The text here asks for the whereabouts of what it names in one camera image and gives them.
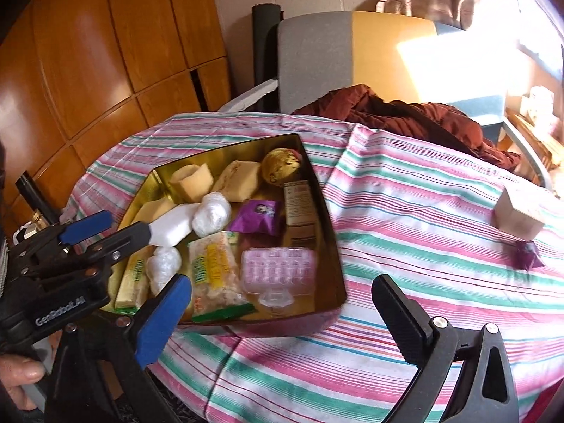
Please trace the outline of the person's left hand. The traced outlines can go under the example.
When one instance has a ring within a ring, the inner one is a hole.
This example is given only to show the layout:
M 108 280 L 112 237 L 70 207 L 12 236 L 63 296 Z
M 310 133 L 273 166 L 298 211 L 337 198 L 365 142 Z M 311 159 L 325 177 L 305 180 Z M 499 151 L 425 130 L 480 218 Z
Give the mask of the person's left hand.
M 32 385 L 41 380 L 45 368 L 41 362 L 18 355 L 3 354 L 0 357 L 1 382 L 12 399 L 22 411 L 32 411 L 35 403 L 26 395 L 24 385 Z

